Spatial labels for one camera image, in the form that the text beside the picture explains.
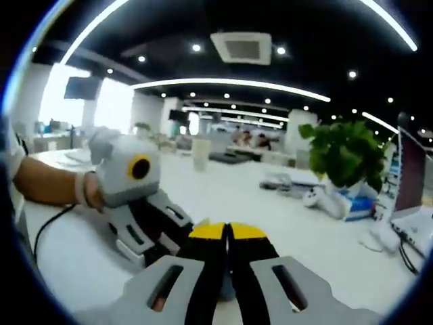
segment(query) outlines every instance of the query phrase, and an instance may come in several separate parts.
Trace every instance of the white controller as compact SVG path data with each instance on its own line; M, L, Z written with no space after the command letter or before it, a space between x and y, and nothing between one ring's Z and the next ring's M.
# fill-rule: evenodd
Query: white controller
M317 207L324 210L335 219L343 218L342 207L333 200L330 196L325 193L325 190L319 186L316 186L305 192L302 197L302 202L307 208Z

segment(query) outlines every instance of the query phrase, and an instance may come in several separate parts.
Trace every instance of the black ceiling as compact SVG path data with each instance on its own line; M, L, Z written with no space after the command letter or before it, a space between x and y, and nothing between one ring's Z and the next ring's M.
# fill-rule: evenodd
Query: black ceiling
M112 0L75 1L58 19L46 41L71 43ZM274 90L229 85L176 85L146 91L189 98L263 103L287 109L308 105L323 121L333 114L359 118L352 109L369 112L396 126L401 110L415 116L416 128L432 129L433 5L429 1L376 0L412 36L413 52L397 33L360 0L130 0L104 20L81 47L98 53L151 81L218 77L266 81L297 87L332 100L320 102ZM226 64L209 35L217 31L269 33L286 56L273 54L271 65ZM202 51L194 53L193 44ZM126 57L125 51L141 50ZM35 60L59 60L63 51L41 46ZM145 62L137 57L145 56ZM106 66L73 56L70 63L105 73ZM350 80L349 70L358 77ZM137 83L115 70L112 77ZM389 104L388 97L394 98ZM275 115L287 114L275 111ZM383 127L381 134L391 133Z

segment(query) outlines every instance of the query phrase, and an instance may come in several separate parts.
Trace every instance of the wristband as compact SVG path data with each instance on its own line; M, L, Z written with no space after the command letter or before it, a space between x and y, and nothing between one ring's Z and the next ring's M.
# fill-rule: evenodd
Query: wristband
M86 199L85 194L85 183L84 179L87 173L76 173L75 174L75 197L79 204L85 208L90 208L89 203Z

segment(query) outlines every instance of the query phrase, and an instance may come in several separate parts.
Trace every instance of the green leaves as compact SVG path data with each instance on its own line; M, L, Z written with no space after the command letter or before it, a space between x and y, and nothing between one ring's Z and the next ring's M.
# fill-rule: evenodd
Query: green leaves
M379 148L374 134L363 121L333 125L300 125L299 133L311 139L310 168L329 179L338 187L350 187L365 181L376 191L382 187L384 150Z

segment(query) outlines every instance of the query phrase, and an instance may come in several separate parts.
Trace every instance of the ceiling air vent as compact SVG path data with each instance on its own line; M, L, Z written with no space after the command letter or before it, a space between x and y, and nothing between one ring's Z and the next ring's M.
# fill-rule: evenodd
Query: ceiling air vent
M272 37L261 32L218 32L211 34L225 63L271 64Z

